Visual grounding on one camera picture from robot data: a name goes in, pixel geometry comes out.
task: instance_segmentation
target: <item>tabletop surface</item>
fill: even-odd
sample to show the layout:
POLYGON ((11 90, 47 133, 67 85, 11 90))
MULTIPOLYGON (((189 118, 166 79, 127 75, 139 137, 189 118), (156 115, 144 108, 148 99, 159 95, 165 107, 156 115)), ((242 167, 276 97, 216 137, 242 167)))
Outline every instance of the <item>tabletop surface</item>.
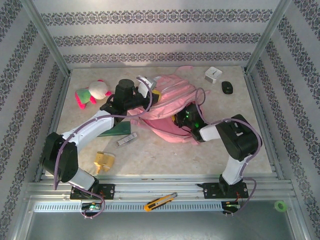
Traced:
MULTIPOLYGON (((194 67, 192 70, 178 70, 176 74, 188 79, 196 87, 211 90, 203 105, 203 112, 209 122, 242 114, 258 131, 258 123, 250 100, 243 72, 240 66, 218 67, 222 75, 215 84, 205 80, 209 67, 194 67), (233 94, 222 92, 221 82, 233 85, 233 94)), ((80 68, 74 69, 59 120, 57 133, 67 132, 92 117, 106 98, 97 104, 88 103, 80 109, 75 99, 77 89, 86 88, 91 82, 104 80, 111 91, 121 79, 131 79, 137 83, 138 75, 156 77, 173 74, 176 67, 122 67, 122 68, 80 68)), ((94 164, 99 151, 115 155, 113 167, 101 175, 167 175, 167 174, 221 174, 228 161, 228 153, 221 139, 191 143, 169 143, 150 129, 131 126, 131 132, 138 134, 133 143, 117 148, 115 142, 124 136, 97 137, 79 153, 79 167, 90 174, 96 174, 94 164)), ((245 169, 246 174, 271 173, 270 163, 264 147, 245 169)))

